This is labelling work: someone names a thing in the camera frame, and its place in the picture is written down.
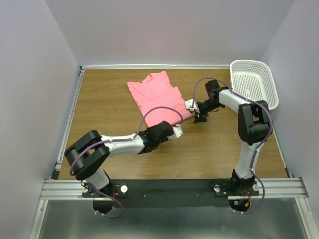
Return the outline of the white perforated plastic basket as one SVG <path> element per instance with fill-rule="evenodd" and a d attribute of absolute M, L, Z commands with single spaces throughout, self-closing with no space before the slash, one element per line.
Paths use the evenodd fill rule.
<path fill-rule="evenodd" d="M 264 100 L 270 110 L 279 104 L 271 69 L 261 61 L 233 61 L 230 64 L 230 81 L 236 93 L 253 101 Z"/>

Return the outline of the pink t shirt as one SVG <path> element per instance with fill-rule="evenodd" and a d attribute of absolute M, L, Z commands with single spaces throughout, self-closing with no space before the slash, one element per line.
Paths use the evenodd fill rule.
<path fill-rule="evenodd" d="M 127 82 L 127 87 L 149 127 L 162 121 L 175 125 L 193 116 L 186 109 L 179 88 L 170 84 L 165 71 L 148 74 L 140 82 Z"/>

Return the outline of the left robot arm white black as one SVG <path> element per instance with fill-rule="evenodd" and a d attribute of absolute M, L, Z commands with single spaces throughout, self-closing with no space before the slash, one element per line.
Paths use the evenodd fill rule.
<path fill-rule="evenodd" d="M 77 180 L 93 185 L 94 192 L 100 197 L 113 196 L 113 183 L 101 168 L 107 158 L 150 153 L 160 144 L 182 134 L 181 125 L 172 126 L 166 121 L 126 136 L 105 136 L 91 130 L 66 149 L 64 156 L 70 165 L 70 174 Z"/>

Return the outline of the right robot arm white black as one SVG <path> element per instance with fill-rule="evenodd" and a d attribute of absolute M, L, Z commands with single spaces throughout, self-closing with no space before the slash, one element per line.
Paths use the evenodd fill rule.
<path fill-rule="evenodd" d="M 229 107 L 238 114 L 237 131 L 242 141 L 240 156 L 232 172 L 228 188 L 241 195 L 254 185 L 255 167 L 260 150 L 271 136 L 273 121 L 266 101 L 253 101 L 236 93 L 229 85 L 221 87 L 220 80 L 207 77 L 205 89 L 208 99 L 204 102 L 190 100 L 189 111 L 194 112 L 194 122 L 206 122 L 215 109 Z"/>

